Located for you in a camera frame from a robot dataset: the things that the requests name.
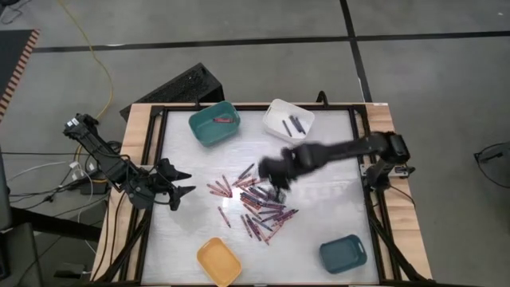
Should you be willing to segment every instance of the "blue container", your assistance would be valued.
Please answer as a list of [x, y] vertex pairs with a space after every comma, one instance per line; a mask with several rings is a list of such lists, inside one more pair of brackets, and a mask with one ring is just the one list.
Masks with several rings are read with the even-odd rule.
[[[233, 119], [233, 123], [217, 123], [214, 118]], [[190, 116], [188, 123], [197, 140], [204, 147], [210, 147], [235, 135], [241, 118], [236, 108], [224, 100]]]
[[329, 273], [337, 274], [365, 264], [367, 253], [359, 237], [351, 234], [322, 244], [320, 259]]

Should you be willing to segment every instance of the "white tabletop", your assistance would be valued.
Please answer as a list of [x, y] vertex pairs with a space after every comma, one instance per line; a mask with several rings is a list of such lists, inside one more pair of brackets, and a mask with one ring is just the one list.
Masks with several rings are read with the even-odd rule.
[[[307, 141], [333, 144], [353, 139], [347, 112], [313, 112], [316, 118]], [[239, 200], [240, 190], [233, 190], [232, 199], [210, 194], [207, 183], [222, 183], [222, 175], [232, 183], [251, 163], [263, 156], [278, 156], [280, 149], [288, 146], [264, 132], [264, 113], [240, 111], [236, 136], [214, 147], [203, 147], [188, 126], [193, 112], [169, 112], [162, 157], [193, 175], [176, 184], [197, 188], [182, 198], [175, 212], [168, 206], [154, 207], [143, 283], [213, 284], [196, 255], [213, 237], [220, 237], [241, 261], [242, 273], [234, 284], [377, 283], [356, 159], [330, 163], [291, 185], [285, 205], [299, 212], [270, 240], [270, 246], [247, 234], [240, 215], [248, 211]], [[163, 195], [157, 199], [165, 201]], [[232, 228], [225, 224], [218, 206]], [[344, 273], [328, 273], [320, 262], [320, 245], [349, 234], [361, 239], [367, 263]]]

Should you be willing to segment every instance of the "concrete floor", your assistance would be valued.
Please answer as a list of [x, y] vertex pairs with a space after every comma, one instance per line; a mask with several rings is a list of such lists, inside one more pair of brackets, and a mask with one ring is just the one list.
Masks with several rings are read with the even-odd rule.
[[[348, 4], [358, 35], [510, 27], [507, 1], [356, 0]], [[94, 45], [347, 35], [336, 0], [75, 0], [69, 2], [69, 9]], [[0, 29], [41, 29], [39, 47], [84, 45], [56, 1], [34, 1], [23, 11], [15, 23]], [[410, 184], [433, 277], [445, 283], [507, 285], [510, 191], [482, 176], [473, 153], [508, 140], [510, 39], [372, 41], [360, 42], [359, 48], [372, 98], [390, 103], [395, 127], [405, 136], [411, 164], [418, 169]], [[363, 101], [347, 42], [97, 54], [115, 85], [115, 99], [100, 126], [108, 140], [122, 140], [121, 108], [198, 62], [223, 83], [231, 101], [314, 100], [321, 89], [330, 101]], [[108, 82], [89, 53], [35, 53], [0, 125], [2, 149], [73, 152], [76, 144], [61, 134], [64, 123], [76, 112], [97, 114], [107, 98]], [[8, 176], [68, 159], [5, 156]], [[65, 166], [35, 171], [10, 187], [14, 193], [51, 189], [65, 171]], [[508, 177], [508, 173], [497, 176]], [[20, 206], [39, 200], [26, 200]], [[34, 210], [57, 214], [86, 200], [69, 192]], [[62, 250], [76, 244], [84, 245], [57, 245], [46, 256], [60, 258]], [[91, 258], [84, 255], [83, 260]]]

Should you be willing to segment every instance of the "yellow plastic container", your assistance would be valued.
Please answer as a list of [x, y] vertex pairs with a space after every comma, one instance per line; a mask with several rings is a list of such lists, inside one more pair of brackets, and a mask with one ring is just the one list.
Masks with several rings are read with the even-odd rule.
[[239, 259], [220, 238], [211, 238], [197, 252], [197, 260], [214, 284], [223, 287], [241, 274]]

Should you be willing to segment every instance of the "black box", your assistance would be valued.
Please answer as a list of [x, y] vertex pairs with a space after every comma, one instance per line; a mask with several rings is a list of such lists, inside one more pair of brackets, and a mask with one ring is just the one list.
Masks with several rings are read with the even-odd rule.
[[[135, 103], [216, 103], [225, 100], [222, 84], [202, 64], [198, 63], [178, 75]], [[120, 115], [128, 121], [131, 105], [120, 110]]]

